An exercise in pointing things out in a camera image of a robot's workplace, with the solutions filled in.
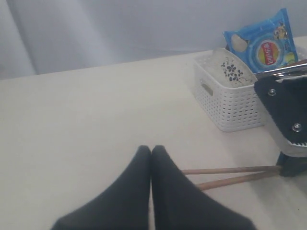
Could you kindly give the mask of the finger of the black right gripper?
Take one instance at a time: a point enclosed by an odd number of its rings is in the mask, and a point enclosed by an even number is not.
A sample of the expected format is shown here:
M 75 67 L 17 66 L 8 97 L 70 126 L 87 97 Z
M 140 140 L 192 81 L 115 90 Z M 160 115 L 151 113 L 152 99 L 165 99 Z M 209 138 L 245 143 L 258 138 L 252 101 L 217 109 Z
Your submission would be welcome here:
M 254 84 L 262 123 L 287 156 L 307 155 L 307 77 L 266 77 Z
M 295 177 L 307 171 L 306 157 L 290 157 L 280 152 L 276 165 L 280 166 L 280 176 Z

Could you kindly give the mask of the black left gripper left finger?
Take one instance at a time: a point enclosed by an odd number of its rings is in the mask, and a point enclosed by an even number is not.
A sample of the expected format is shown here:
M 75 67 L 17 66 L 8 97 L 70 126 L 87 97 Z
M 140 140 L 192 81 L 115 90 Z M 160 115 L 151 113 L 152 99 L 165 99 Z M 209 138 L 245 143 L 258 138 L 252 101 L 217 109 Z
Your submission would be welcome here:
M 103 193 L 59 218 L 54 230 L 147 230 L 149 228 L 150 158 L 139 146 L 123 173 Z

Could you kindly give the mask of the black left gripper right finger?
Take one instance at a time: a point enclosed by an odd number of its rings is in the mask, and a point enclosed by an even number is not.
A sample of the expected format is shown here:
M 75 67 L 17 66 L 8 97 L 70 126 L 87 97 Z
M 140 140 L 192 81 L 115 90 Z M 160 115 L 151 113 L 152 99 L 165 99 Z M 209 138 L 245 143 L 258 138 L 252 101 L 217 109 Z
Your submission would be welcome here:
M 151 155 L 154 221 L 157 230 L 254 230 L 253 222 L 197 188 L 164 146 Z

